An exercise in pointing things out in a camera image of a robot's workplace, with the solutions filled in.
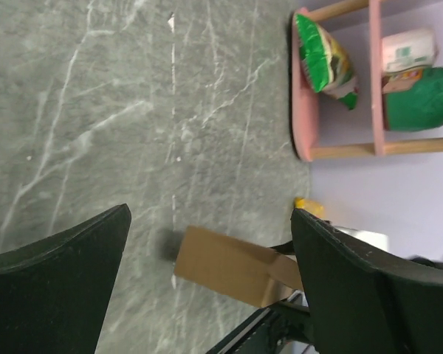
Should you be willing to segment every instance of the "yellow object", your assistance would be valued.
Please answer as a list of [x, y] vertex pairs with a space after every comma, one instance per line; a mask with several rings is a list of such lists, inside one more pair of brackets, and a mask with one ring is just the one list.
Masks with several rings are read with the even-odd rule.
[[305, 198], [296, 198], [294, 203], [296, 209], [305, 209], [307, 212], [319, 219], [323, 219], [325, 217], [323, 205], [317, 201], [311, 201]]

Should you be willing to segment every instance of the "cardboard box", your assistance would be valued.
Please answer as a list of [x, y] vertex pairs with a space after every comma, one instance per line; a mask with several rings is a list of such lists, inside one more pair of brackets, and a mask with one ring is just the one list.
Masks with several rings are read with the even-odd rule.
[[187, 228], [174, 274], [259, 308], [303, 291], [294, 260], [195, 226]]

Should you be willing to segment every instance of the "packaged food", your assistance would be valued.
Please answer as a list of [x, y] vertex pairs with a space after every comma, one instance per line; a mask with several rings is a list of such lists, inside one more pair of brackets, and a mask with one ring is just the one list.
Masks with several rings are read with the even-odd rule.
[[435, 32], [424, 27], [382, 39], [382, 72], [393, 74], [432, 66], [438, 55]]
[[297, 14], [295, 21], [303, 70], [313, 91], [324, 92], [353, 109], [357, 103], [358, 84], [348, 53], [310, 18]]
[[317, 201], [297, 197], [294, 200], [294, 206], [296, 209], [305, 209], [307, 212], [319, 219], [325, 218], [323, 205], [318, 203]]
[[390, 131], [422, 131], [443, 125], [443, 68], [384, 77], [384, 125]]

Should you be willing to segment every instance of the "green package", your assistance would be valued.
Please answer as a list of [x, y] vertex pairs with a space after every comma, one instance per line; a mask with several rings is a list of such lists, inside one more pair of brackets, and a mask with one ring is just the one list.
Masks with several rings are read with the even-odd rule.
[[343, 102], [349, 109], [357, 103], [357, 76], [348, 53], [321, 26], [297, 14], [303, 70], [313, 91]]
[[443, 68], [423, 69], [408, 90], [384, 96], [385, 127], [390, 131], [423, 131], [443, 125]]

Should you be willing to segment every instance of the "pink shelf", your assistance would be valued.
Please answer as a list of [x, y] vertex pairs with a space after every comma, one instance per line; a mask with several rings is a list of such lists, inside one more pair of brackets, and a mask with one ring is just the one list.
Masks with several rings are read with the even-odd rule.
[[369, 32], [371, 45], [371, 111], [374, 151], [385, 155], [384, 120], [382, 112], [382, 31], [380, 0], [369, 2]]
[[[306, 8], [295, 13], [307, 14]], [[318, 95], [313, 92], [301, 68], [295, 14], [292, 20], [292, 133], [299, 157], [311, 162], [312, 148], [318, 140]]]
[[382, 109], [382, 32], [381, 1], [342, 0], [336, 4], [309, 12], [306, 8], [295, 13], [308, 15], [321, 22], [369, 6], [371, 47], [371, 119], [374, 141], [365, 144], [318, 146], [319, 107], [318, 96], [307, 82], [301, 68], [298, 51], [298, 30], [295, 16], [292, 22], [292, 133], [295, 149], [301, 159], [336, 159], [361, 156], [386, 156], [401, 153], [443, 152], [443, 138], [386, 142]]

